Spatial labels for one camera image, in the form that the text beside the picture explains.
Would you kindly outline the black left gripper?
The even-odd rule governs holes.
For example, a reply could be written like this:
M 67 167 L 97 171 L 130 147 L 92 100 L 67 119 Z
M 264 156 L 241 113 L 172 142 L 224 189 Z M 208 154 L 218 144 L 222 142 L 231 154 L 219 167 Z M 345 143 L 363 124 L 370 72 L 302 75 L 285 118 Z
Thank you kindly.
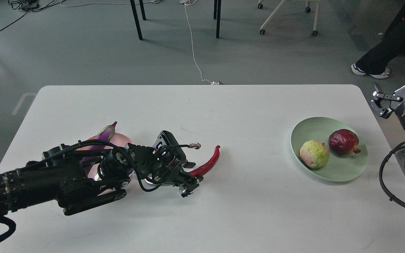
M 203 177 L 190 175 L 185 169 L 193 169 L 195 162 L 189 162 L 183 148 L 200 149 L 201 144 L 179 144 L 170 131 L 161 131 L 153 146 L 127 144 L 128 154 L 140 184 L 143 182 L 153 188 L 159 186 L 178 186 L 182 197 L 187 197 L 199 187 Z

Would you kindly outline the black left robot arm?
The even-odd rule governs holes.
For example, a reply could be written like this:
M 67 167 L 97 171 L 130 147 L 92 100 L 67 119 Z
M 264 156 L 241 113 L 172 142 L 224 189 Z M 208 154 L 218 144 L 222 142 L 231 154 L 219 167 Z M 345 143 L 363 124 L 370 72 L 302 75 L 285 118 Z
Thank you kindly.
M 74 215 L 124 198 L 133 175 L 143 191 L 178 186 L 186 197 L 203 175 L 185 171 L 195 164 L 182 149 L 200 147 L 179 144 L 172 133 L 161 131 L 152 147 L 93 139 L 45 151 L 43 160 L 0 174 L 0 243 L 16 230 L 8 212 L 56 200 L 65 215 Z

